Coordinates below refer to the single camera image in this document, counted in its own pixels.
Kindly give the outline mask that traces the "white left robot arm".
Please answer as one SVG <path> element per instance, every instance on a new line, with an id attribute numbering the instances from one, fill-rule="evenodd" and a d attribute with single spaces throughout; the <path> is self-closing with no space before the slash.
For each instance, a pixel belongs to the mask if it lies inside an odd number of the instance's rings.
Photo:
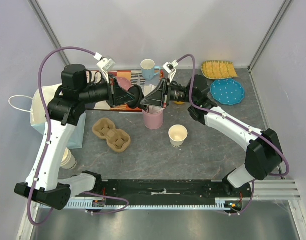
<path id="1" fill-rule="evenodd" d="M 135 101 L 135 96 L 121 88 L 114 77 L 107 83 L 89 83 L 82 64 L 67 65 L 61 73 L 62 84 L 46 109 L 45 134 L 29 176 L 17 183 L 14 192 L 29 202 L 62 210 L 71 197 L 87 192 L 92 197 L 103 191 L 100 174 L 84 171 L 58 180 L 60 165 L 69 139 L 86 105 L 107 101 L 112 107 Z"/>

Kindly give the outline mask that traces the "orange bowl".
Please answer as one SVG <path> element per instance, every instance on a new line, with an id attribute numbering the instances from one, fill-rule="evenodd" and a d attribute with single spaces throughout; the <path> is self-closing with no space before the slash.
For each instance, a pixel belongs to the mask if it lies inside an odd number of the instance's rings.
<path id="1" fill-rule="evenodd" d="M 177 105 L 183 105 L 183 104 L 185 104 L 185 102 L 183 102 L 183 101 L 174 101 L 174 103 L 177 104 Z"/>

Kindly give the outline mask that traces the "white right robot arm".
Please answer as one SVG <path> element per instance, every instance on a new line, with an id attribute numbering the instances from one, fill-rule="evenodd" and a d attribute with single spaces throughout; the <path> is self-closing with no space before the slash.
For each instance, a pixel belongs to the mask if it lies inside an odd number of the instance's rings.
<path id="1" fill-rule="evenodd" d="M 232 117 L 208 97 L 209 91 L 202 75 L 196 74 L 187 86 L 163 78 L 140 103 L 163 109 L 171 101 L 190 103 L 188 112 L 195 121 L 221 132 L 246 152 L 244 164 L 223 179 L 223 193 L 233 197 L 243 185 L 254 180 L 262 181 L 271 175 L 283 162 L 282 148 L 275 131 L 263 131 Z"/>

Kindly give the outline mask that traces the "light blue mug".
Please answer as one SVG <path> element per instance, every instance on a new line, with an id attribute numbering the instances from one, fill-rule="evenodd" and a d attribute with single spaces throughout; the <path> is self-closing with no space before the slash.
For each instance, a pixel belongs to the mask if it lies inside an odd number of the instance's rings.
<path id="1" fill-rule="evenodd" d="M 155 76 L 160 75 L 161 67 L 156 66 L 152 59 L 144 59 L 140 63 L 141 74 L 146 81 L 151 81 Z"/>

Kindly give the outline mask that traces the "yellow woven tray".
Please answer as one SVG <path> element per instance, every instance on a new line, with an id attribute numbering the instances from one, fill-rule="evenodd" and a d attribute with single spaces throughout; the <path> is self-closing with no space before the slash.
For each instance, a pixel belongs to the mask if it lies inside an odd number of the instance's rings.
<path id="1" fill-rule="evenodd" d="M 231 61 L 208 60 L 201 64 L 203 75 L 210 80 L 224 80 L 237 78 L 238 74 Z"/>

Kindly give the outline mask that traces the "black plastic cup lid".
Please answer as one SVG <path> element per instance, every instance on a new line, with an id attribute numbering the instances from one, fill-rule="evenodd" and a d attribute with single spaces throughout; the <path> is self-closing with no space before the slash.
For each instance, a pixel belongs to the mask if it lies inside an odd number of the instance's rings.
<path id="1" fill-rule="evenodd" d="M 143 109 L 143 106 L 141 105 L 141 101 L 144 98 L 142 88 L 138 85 L 134 85 L 128 90 L 128 92 L 134 95 L 134 100 L 127 103 L 128 107 L 131 109 Z"/>

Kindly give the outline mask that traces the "blue polka dot plate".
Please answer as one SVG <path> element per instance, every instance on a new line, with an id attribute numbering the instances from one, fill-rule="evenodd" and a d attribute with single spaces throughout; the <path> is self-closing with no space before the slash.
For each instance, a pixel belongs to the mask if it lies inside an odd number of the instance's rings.
<path id="1" fill-rule="evenodd" d="M 240 104 L 245 98 L 245 89 L 232 78 L 215 80 L 210 86 L 210 93 L 214 100 L 227 106 Z"/>

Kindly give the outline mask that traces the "pink polka dot plate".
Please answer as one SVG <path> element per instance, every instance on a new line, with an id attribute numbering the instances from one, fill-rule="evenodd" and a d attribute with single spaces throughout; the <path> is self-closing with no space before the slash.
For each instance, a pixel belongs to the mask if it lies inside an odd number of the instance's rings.
<path id="1" fill-rule="evenodd" d="M 132 87 L 132 83 L 125 77 L 117 77 L 118 85 L 128 91 Z"/>

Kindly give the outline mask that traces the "white paper coffee cup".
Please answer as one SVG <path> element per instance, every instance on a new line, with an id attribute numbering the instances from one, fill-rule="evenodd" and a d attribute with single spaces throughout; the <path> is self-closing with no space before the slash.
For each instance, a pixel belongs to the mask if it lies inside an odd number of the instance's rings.
<path id="1" fill-rule="evenodd" d="M 170 139 L 170 144 L 174 148 L 179 148 L 186 140 L 188 136 L 188 130 L 183 125 L 176 124 L 169 129 L 168 136 Z"/>

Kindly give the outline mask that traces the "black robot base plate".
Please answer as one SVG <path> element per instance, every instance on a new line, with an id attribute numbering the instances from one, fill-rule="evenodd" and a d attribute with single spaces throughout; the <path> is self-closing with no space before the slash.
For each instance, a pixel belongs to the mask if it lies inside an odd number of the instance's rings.
<path id="1" fill-rule="evenodd" d="M 222 181 L 212 180 L 132 180 L 109 179 L 97 182 L 91 193 L 123 198 L 132 205 L 144 204 L 214 204 L 216 198 L 240 199 L 251 197 L 251 186 L 229 187 Z"/>

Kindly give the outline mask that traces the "pink straw holder cup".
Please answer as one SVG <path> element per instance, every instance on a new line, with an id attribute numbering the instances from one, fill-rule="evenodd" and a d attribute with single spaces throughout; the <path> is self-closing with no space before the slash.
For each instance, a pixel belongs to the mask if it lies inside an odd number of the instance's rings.
<path id="1" fill-rule="evenodd" d="M 150 130 L 159 129 L 164 123 L 164 109 L 156 106 L 149 106 L 142 111 L 144 125 Z"/>

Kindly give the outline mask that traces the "colourful striped placemat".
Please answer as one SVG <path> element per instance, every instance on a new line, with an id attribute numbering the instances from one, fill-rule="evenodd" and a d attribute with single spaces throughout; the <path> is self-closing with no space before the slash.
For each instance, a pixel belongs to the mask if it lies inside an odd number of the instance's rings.
<path id="1" fill-rule="evenodd" d="M 142 76 L 141 70 L 112 70 L 109 72 L 110 75 L 117 77 L 124 77 L 128 79 L 132 86 L 138 85 L 142 88 L 144 95 L 146 96 L 152 89 L 153 86 L 157 86 L 160 80 L 164 77 L 164 73 L 161 72 L 160 75 L 155 76 L 152 80 L 145 80 Z M 106 101 L 87 104 L 87 110 L 98 110 L 98 111 L 115 111 L 115 112 L 141 112 L 141 109 L 135 108 L 131 109 L 127 104 L 117 106 L 115 108 L 110 107 Z"/>

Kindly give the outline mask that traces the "brown cardboard cup carrier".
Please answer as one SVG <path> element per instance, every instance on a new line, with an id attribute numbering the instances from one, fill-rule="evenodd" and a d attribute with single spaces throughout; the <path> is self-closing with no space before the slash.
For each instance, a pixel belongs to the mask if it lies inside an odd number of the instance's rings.
<path id="1" fill-rule="evenodd" d="M 92 127 L 92 132 L 116 153 L 124 152 L 131 144 L 131 137 L 116 125 L 109 118 L 101 118 Z"/>

